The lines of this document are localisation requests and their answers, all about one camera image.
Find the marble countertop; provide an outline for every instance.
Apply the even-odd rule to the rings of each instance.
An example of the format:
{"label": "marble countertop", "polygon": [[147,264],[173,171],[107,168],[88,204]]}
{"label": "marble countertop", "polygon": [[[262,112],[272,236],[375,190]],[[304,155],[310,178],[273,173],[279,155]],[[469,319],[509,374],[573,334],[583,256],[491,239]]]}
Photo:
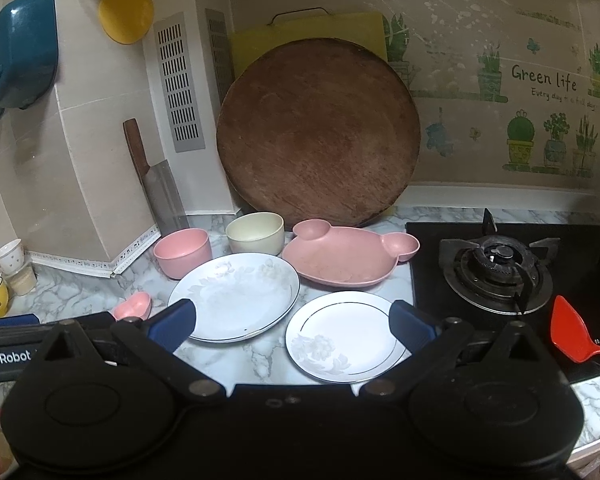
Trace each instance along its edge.
{"label": "marble countertop", "polygon": [[[600,224],[600,215],[492,209],[498,222]],[[482,210],[472,208],[392,208],[368,229],[384,234],[403,231],[406,221],[479,222]],[[211,223],[213,256],[229,254],[221,221]],[[79,276],[49,267],[36,267],[38,284],[31,293],[14,298],[10,314],[33,312],[41,322],[83,316],[110,310],[124,298],[144,290],[153,298],[152,315],[168,302],[176,281],[164,276],[151,251],[145,252],[121,275],[107,279]],[[305,303],[338,289],[302,279],[294,308],[282,322],[256,336],[235,344],[204,344],[185,341],[175,354],[223,384],[231,392],[238,383],[245,384],[318,384],[301,372],[289,358],[284,344],[286,325],[295,311]],[[410,264],[399,265],[384,282],[367,289],[386,300],[413,302]],[[0,383],[0,403],[12,383]],[[574,384],[585,412],[585,425],[576,444],[578,451],[600,439],[600,377]]]}

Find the plate rim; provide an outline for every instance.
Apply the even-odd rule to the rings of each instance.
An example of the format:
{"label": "plate rim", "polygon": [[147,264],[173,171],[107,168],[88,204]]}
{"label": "plate rim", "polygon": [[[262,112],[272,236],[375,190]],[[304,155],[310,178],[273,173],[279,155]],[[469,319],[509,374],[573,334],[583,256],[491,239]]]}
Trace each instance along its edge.
{"label": "plate rim", "polygon": [[[367,297],[367,298],[368,298],[369,296],[371,296],[371,297],[373,297],[373,298],[376,298],[376,299],[378,299],[378,300],[381,300],[381,302],[382,302],[382,308],[378,307],[377,305],[368,304],[368,303],[362,303],[361,301],[355,301],[355,300],[353,300],[353,301],[347,301],[347,300],[343,300],[343,301],[332,301],[332,302],[329,302],[328,304],[324,304],[324,305],[320,305],[320,303],[321,303],[321,302],[320,302],[320,301],[318,301],[318,300],[323,300],[323,301],[324,301],[324,300],[326,300],[327,298],[331,298],[332,300],[336,300],[337,298],[333,298],[334,296],[343,296],[343,295],[347,295],[347,296],[348,296],[348,295],[351,295],[351,294],[353,294],[353,295],[355,295],[355,296],[364,295],[364,296],[365,296],[365,297]],[[305,309],[305,307],[307,307],[308,305],[310,305],[311,303],[314,303],[314,302],[315,302],[315,305],[313,305],[313,306],[312,306],[312,308],[311,308],[311,310],[313,310],[313,312],[312,312],[311,314],[309,314],[309,316],[308,316],[308,317],[307,317],[307,318],[306,318],[306,319],[305,319],[305,320],[304,320],[302,323],[306,322],[306,320],[307,320],[309,317],[311,317],[311,316],[312,316],[312,315],[313,315],[315,312],[318,312],[319,310],[321,310],[321,309],[323,309],[323,308],[328,308],[328,307],[330,307],[330,306],[333,306],[333,305],[336,305],[336,304],[340,304],[340,303],[360,303],[360,304],[366,304],[367,306],[371,306],[371,307],[373,307],[373,308],[377,308],[378,310],[380,310],[380,311],[381,311],[383,314],[385,314],[385,315],[387,316],[387,319],[388,319],[388,317],[389,317],[389,308],[391,307],[391,302],[390,302],[389,300],[386,300],[385,298],[382,298],[381,296],[378,296],[377,294],[371,294],[371,293],[369,293],[369,292],[363,292],[363,291],[361,291],[361,290],[341,290],[341,291],[338,291],[338,292],[332,292],[331,294],[325,294],[325,295],[323,295],[323,296],[318,296],[318,298],[314,298],[313,300],[311,300],[311,301],[309,301],[309,302],[305,303],[305,304],[304,304],[302,307],[300,307],[300,308],[299,308],[299,309],[296,311],[296,313],[295,313],[295,314],[293,314],[293,316],[292,316],[292,317],[291,317],[291,319],[289,320],[289,323],[288,323],[288,325],[286,326],[286,330],[285,330],[285,347],[286,347],[286,352],[287,352],[287,354],[289,355],[289,358],[291,359],[291,361],[292,361],[292,362],[293,362],[293,363],[294,363],[294,364],[295,364],[295,365],[296,365],[296,366],[297,366],[297,367],[298,367],[300,370],[302,370],[304,373],[308,374],[308,375],[309,375],[309,376],[311,376],[312,378],[318,379],[318,380],[320,380],[320,381],[325,381],[325,382],[327,382],[327,383],[334,383],[334,384],[355,384],[355,383],[360,383],[360,382],[363,382],[363,381],[368,381],[368,380],[371,380],[371,379],[373,379],[374,377],[377,377],[378,375],[380,375],[380,374],[384,373],[385,371],[387,371],[387,370],[390,370],[392,367],[394,367],[394,366],[395,366],[395,365],[396,365],[398,362],[400,362],[400,359],[402,359],[402,357],[404,356],[405,352],[407,351],[407,348],[406,348],[406,347],[405,347],[405,346],[404,346],[402,343],[400,343],[400,341],[398,341],[398,339],[396,338],[396,340],[395,340],[395,341],[396,341],[396,346],[398,346],[398,345],[399,345],[399,346],[401,346],[401,347],[402,347],[402,352],[400,352],[400,354],[399,354],[399,355],[397,355],[397,357],[396,357],[396,360],[395,360],[395,361],[394,361],[394,362],[393,362],[391,365],[389,365],[389,366],[388,366],[388,368],[387,368],[386,370],[383,370],[383,371],[382,371],[382,372],[380,372],[379,374],[374,374],[374,375],[372,375],[371,377],[364,378],[364,379],[357,379],[357,380],[354,380],[354,381],[351,381],[351,380],[350,380],[350,381],[338,381],[338,380],[334,380],[334,379],[326,379],[326,378],[324,378],[324,377],[320,377],[320,376],[318,376],[318,375],[316,375],[316,374],[314,374],[314,373],[312,373],[312,372],[310,372],[310,371],[306,370],[304,367],[302,367],[302,366],[301,366],[301,365],[300,365],[300,364],[299,364],[299,363],[296,361],[296,359],[293,357],[293,355],[291,354],[291,352],[290,352],[290,350],[289,350],[289,346],[290,346],[290,341],[289,341],[289,339],[290,339],[289,329],[290,329],[290,327],[291,327],[292,323],[294,322],[294,319],[296,318],[296,316],[298,316],[298,315],[299,315],[299,313],[300,313],[300,312],[302,312],[302,310],[303,310],[303,309]],[[378,365],[376,365],[376,366],[379,366],[379,365],[381,365],[382,363],[384,363],[384,362],[385,362],[385,361],[386,361],[386,360],[387,360],[389,357],[391,357],[391,355],[392,355],[393,353],[394,353],[394,351],[392,351],[392,352],[389,354],[389,356],[388,356],[388,357],[387,357],[387,358],[386,358],[384,361],[382,361],[381,363],[379,363],[379,364],[378,364]]]}
{"label": "plate rim", "polygon": [[279,256],[273,256],[272,254],[264,254],[264,253],[234,253],[234,254],[225,254],[223,256],[218,256],[217,258],[213,258],[213,259],[209,260],[208,262],[205,262],[205,263],[197,266],[195,269],[191,269],[181,280],[178,281],[178,283],[176,284],[176,286],[171,291],[171,294],[169,295],[168,304],[173,304],[173,301],[171,301],[171,298],[173,297],[173,295],[174,295],[174,293],[176,291],[176,288],[178,288],[178,285],[180,285],[180,283],[183,282],[186,279],[186,277],[189,276],[192,272],[196,272],[201,267],[203,267],[203,266],[205,266],[207,264],[211,264],[212,262],[217,262],[218,260],[223,260],[223,259],[229,259],[230,257],[239,256],[241,254],[252,254],[252,255],[253,254],[257,254],[259,257],[260,256],[266,256],[267,258],[275,258],[277,260],[281,260],[286,265],[288,265],[289,267],[291,267],[291,269],[293,270],[294,274],[296,275],[296,283],[298,284],[298,287],[297,287],[298,290],[296,291],[296,295],[290,301],[290,304],[286,308],[286,310],[279,317],[277,317],[275,320],[273,320],[271,323],[267,324],[266,326],[261,327],[261,328],[255,330],[254,332],[249,332],[248,334],[243,334],[241,336],[233,337],[233,338],[228,338],[228,339],[202,339],[202,338],[199,338],[199,337],[192,336],[192,334],[193,334],[193,332],[192,332],[191,334],[189,334],[189,336],[187,336],[187,339],[193,339],[194,341],[200,341],[200,342],[203,342],[203,343],[215,343],[215,344],[226,344],[226,343],[235,343],[235,342],[238,342],[238,341],[244,341],[246,339],[250,339],[251,337],[256,337],[257,335],[260,335],[263,332],[266,332],[268,329],[272,328],[274,325],[276,325],[277,323],[279,323],[289,313],[289,311],[291,311],[293,309],[294,305],[296,304],[296,301],[298,300],[298,296],[300,296],[301,283],[300,283],[300,275],[298,274],[298,271],[296,270],[296,268],[293,265],[291,265],[291,263],[289,263],[285,259],[280,258]]}

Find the round wooden cutting board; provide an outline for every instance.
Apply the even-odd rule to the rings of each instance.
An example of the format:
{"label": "round wooden cutting board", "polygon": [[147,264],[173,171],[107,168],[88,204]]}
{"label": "round wooden cutting board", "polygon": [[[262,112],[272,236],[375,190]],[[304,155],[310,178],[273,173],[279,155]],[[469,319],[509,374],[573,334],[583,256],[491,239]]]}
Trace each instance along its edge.
{"label": "round wooden cutting board", "polygon": [[276,47],[231,86],[218,153],[238,193],[293,226],[357,226],[409,183],[420,120],[394,70],[365,48],[318,38]]}

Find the knife handle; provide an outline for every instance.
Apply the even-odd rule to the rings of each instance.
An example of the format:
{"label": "knife handle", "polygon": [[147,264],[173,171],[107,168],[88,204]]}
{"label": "knife handle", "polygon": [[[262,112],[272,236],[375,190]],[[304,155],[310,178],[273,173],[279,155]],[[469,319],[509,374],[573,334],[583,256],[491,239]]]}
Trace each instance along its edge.
{"label": "knife handle", "polygon": [[126,145],[131,153],[131,160],[136,167],[138,176],[142,179],[149,171],[149,163],[146,161],[144,146],[142,145],[142,137],[140,136],[140,128],[135,119],[129,119],[122,123],[122,128],[125,131]]}

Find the white plate with floral pattern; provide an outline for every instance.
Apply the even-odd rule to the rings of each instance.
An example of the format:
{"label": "white plate with floral pattern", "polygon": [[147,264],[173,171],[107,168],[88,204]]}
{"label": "white plate with floral pattern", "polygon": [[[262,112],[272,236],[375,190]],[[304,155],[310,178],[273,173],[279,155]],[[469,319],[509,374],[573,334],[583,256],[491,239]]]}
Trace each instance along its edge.
{"label": "white plate with floral pattern", "polygon": [[389,330],[391,303],[368,292],[334,292],[307,303],[286,327],[286,348],[309,375],[331,383],[373,379],[407,351]]}
{"label": "white plate with floral pattern", "polygon": [[196,328],[190,338],[231,343],[274,326],[291,310],[299,291],[298,273],[285,260],[229,254],[193,269],[173,289],[169,304],[193,301]]}

